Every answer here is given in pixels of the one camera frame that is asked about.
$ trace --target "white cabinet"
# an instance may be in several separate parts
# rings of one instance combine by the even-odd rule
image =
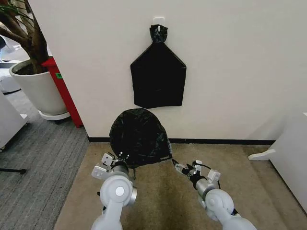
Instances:
[[[248,158],[270,160],[307,211],[307,113],[289,117],[282,135],[270,149]]]
[[[0,92],[0,151],[6,143],[28,122]]]

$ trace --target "trash bag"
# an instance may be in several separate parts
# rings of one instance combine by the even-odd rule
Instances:
[[[110,130],[110,144],[129,168],[172,158],[167,134],[158,118],[146,109],[121,113]]]
[[[153,43],[130,66],[134,104],[181,106],[187,67],[165,45],[167,27],[152,25],[150,35]]]

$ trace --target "potted plant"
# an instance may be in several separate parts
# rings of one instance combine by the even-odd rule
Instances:
[[[30,57],[12,66],[11,76],[41,115],[66,113],[50,73],[41,65],[49,59],[47,43],[28,0],[0,0],[0,22],[5,25],[0,26],[0,35],[18,42]]]

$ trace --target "plant pot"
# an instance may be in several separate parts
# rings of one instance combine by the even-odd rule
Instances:
[[[66,106],[49,72],[33,75],[15,73],[29,63],[30,60],[27,60],[12,66],[9,70],[10,75],[18,82],[36,109],[46,115],[66,113]]]

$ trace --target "white robotic arm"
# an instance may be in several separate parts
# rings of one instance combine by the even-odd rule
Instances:
[[[135,202],[137,189],[133,179],[129,178],[128,168],[124,161],[115,160],[110,153],[105,153],[100,165],[96,165],[92,176],[105,180],[100,189],[100,200],[104,210],[92,230],[122,230],[120,215],[122,208]]]
[[[219,221],[223,230],[257,230],[255,226],[245,218],[242,218],[234,208],[234,202],[230,195],[216,189],[220,173],[210,169],[207,178],[201,175],[201,161],[194,161],[192,165],[185,167],[173,160],[175,169],[188,176],[198,191],[198,201],[206,209],[208,216]]]

